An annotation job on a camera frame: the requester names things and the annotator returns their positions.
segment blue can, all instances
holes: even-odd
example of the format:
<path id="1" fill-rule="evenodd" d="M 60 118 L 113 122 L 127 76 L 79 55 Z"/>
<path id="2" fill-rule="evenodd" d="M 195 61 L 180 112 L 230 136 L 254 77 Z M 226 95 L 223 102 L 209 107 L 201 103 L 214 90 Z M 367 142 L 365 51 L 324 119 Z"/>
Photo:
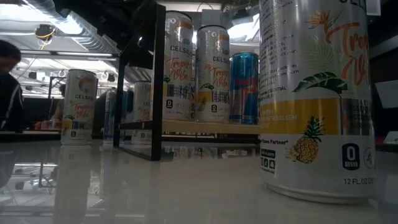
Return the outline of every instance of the blue can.
<path id="1" fill-rule="evenodd" d="M 113 142 L 114 114 L 116 109 L 116 90 L 106 92 L 105 117 L 104 117 L 104 143 Z M 121 123 L 125 123 L 127 114 L 127 92 L 123 92 Z M 120 130 L 120 140 L 124 141 L 125 130 Z"/>
<path id="2" fill-rule="evenodd" d="M 258 124 L 258 70 L 257 54 L 231 57 L 230 123 Z"/>

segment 12 fl oz text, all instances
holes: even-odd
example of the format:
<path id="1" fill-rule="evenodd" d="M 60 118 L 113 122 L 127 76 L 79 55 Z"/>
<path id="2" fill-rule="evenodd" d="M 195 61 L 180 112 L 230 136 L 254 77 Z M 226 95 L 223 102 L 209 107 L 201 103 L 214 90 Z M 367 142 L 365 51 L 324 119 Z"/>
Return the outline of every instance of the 12 fl oz text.
<path id="1" fill-rule="evenodd" d="M 374 177 L 368 178 L 346 178 L 344 179 L 344 184 L 347 185 L 365 185 L 365 184 L 374 184 Z"/>

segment white can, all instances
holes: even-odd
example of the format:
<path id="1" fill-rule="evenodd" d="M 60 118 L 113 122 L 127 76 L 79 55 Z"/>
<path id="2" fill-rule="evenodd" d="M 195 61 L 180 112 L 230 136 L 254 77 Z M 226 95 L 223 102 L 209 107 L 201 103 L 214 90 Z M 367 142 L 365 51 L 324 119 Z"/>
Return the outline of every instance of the white can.
<path id="1" fill-rule="evenodd" d="M 261 169 L 276 192 L 374 194 L 365 0 L 261 0 Z"/>
<path id="2" fill-rule="evenodd" d="M 61 143 L 91 143 L 97 79 L 93 72 L 71 69 L 68 72 L 63 108 Z"/>
<path id="3" fill-rule="evenodd" d="M 132 120 L 134 122 L 150 121 L 150 94 L 152 85 L 148 81 L 138 81 L 134 84 Z M 131 144 L 150 144 L 151 130 L 132 130 Z"/>
<path id="4" fill-rule="evenodd" d="M 192 35 L 192 19 L 188 15 L 166 12 L 163 119 L 190 119 Z"/>
<path id="5" fill-rule="evenodd" d="M 196 51 L 196 119 L 227 123 L 229 120 L 229 35 L 224 27 L 198 30 Z"/>

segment can lid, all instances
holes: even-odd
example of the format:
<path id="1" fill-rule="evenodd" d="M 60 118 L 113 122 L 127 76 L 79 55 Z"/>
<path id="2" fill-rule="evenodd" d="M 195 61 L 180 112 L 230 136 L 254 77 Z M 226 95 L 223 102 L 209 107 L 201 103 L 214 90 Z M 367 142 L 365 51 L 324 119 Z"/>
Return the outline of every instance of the can lid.
<path id="1" fill-rule="evenodd" d="M 82 72 L 88 72 L 88 73 L 92 73 L 93 75 L 95 75 L 95 77 L 97 76 L 97 74 L 95 74 L 94 72 L 91 71 L 87 71 L 87 70 L 83 70 L 83 69 L 69 69 L 68 73 L 71 71 L 82 71 Z"/>
<path id="2" fill-rule="evenodd" d="M 258 54 L 253 53 L 253 52 L 238 52 L 238 53 L 233 54 L 231 57 L 238 56 L 240 54 L 251 54 L 251 55 L 255 55 L 257 57 L 259 56 Z"/>
<path id="3" fill-rule="evenodd" d="M 192 21 L 192 18 L 187 13 L 180 12 L 180 11 L 177 11 L 177 10 L 168 10 L 168 11 L 166 11 L 166 13 L 168 13 L 168 12 L 176 12 L 176 13 L 179 13 L 179 14 L 183 14 L 184 16 L 187 16 Z"/>
<path id="4" fill-rule="evenodd" d="M 205 26 L 199 28 L 197 32 L 199 32 L 199 30 L 201 30 L 203 28 L 208 28 L 208 27 L 219 27 L 219 28 L 222 28 L 222 29 L 226 30 L 225 27 L 220 26 L 220 25 L 205 25 Z"/>

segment wooden shelf board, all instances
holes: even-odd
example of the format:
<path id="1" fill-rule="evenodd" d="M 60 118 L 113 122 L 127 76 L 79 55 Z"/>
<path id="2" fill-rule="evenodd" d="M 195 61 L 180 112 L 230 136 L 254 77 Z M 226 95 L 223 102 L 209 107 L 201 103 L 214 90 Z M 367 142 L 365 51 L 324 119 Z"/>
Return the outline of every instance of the wooden shelf board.
<path id="1" fill-rule="evenodd" d="M 260 126 L 163 120 L 163 131 L 183 133 L 260 134 Z"/>

